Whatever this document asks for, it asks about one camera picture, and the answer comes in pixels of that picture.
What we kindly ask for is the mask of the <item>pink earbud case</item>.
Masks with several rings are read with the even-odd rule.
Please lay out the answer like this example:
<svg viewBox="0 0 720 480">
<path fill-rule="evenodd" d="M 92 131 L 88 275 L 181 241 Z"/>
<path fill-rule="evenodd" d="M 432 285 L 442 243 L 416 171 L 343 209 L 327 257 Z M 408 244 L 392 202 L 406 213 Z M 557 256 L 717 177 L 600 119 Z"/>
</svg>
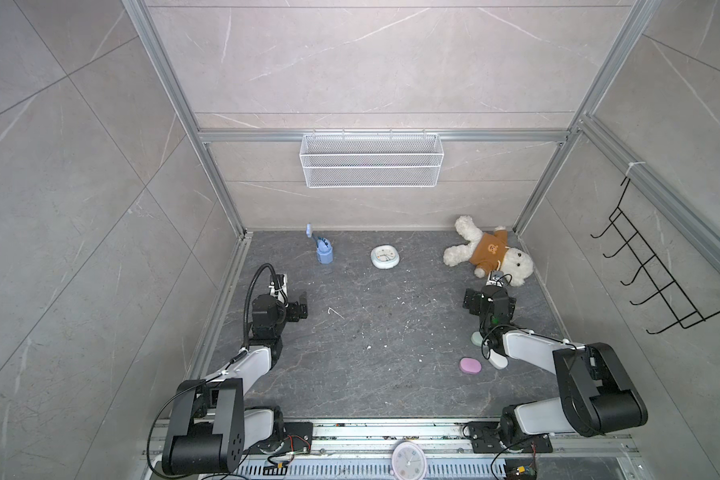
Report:
<svg viewBox="0 0 720 480">
<path fill-rule="evenodd" d="M 464 374 L 477 375 L 482 371 L 482 364 L 477 359 L 464 357 L 459 361 L 459 369 Z"/>
</svg>

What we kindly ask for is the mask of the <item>white earbud case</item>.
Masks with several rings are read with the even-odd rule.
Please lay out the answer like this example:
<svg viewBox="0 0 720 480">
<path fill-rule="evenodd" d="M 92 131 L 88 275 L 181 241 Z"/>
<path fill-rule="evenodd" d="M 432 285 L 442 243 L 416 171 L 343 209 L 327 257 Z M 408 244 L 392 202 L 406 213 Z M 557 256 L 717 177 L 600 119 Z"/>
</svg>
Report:
<svg viewBox="0 0 720 480">
<path fill-rule="evenodd" d="M 508 366 L 508 359 L 494 350 L 489 351 L 487 359 L 489 363 L 498 370 L 505 369 Z"/>
</svg>

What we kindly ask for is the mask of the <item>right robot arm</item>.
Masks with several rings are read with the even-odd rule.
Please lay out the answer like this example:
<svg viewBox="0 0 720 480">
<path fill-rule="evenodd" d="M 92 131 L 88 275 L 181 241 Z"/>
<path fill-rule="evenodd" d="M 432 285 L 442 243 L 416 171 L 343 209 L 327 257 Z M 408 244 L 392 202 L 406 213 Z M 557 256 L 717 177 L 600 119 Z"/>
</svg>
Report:
<svg viewBox="0 0 720 480">
<path fill-rule="evenodd" d="M 493 271 L 481 289 L 465 291 L 462 306 L 479 319 L 481 355 L 497 370 L 513 359 L 554 374 L 558 394 L 504 408 L 498 424 L 501 443 L 515 448 L 546 434 L 592 437 L 645 425 L 647 407 L 615 350 L 605 343 L 574 343 L 516 325 L 509 278 Z"/>
</svg>

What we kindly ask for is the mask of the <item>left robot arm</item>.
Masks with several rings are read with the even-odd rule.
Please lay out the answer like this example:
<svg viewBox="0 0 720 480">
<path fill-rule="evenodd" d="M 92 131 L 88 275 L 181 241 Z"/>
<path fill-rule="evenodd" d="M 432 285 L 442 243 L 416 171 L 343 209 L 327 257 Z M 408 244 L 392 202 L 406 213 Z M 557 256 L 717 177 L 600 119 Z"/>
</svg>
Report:
<svg viewBox="0 0 720 480">
<path fill-rule="evenodd" d="M 221 368 L 183 381 L 159 409 L 170 412 L 160 459 L 152 459 L 151 436 L 145 447 L 147 467 L 159 479 L 191 476 L 236 477 L 245 453 L 285 438 L 279 407 L 247 407 L 245 395 L 280 359 L 287 324 L 308 317 L 307 296 L 293 301 L 287 276 L 264 263 L 254 273 L 243 309 L 243 340 Z"/>
</svg>

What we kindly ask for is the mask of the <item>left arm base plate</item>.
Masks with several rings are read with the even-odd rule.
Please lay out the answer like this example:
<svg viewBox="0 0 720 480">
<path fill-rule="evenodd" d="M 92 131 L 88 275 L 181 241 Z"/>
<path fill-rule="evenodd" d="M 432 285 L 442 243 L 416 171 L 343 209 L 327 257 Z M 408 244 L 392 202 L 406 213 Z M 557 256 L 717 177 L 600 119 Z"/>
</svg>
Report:
<svg viewBox="0 0 720 480">
<path fill-rule="evenodd" d="M 266 456 L 310 453 L 313 430 L 312 422 L 286 421 L 283 425 L 276 425 L 268 438 L 253 444 L 246 452 Z"/>
</svg>

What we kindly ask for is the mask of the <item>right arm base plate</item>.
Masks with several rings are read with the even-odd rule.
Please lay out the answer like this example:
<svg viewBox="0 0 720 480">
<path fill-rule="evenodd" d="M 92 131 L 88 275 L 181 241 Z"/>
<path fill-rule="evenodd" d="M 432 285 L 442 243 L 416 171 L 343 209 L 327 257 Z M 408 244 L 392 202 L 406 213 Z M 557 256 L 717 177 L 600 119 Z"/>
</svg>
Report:
<svg viewBox="0 0 720 480">
<path fill-rule="evenodd" d="M 472 421 L 461 434 L 476 454 L 499 453 L 506 450 L 517 453 L 552 453 L 553 446 L 547 434 L 531 435 L 518 427 L 502 425 L 498 421 Z"/>
</svg>

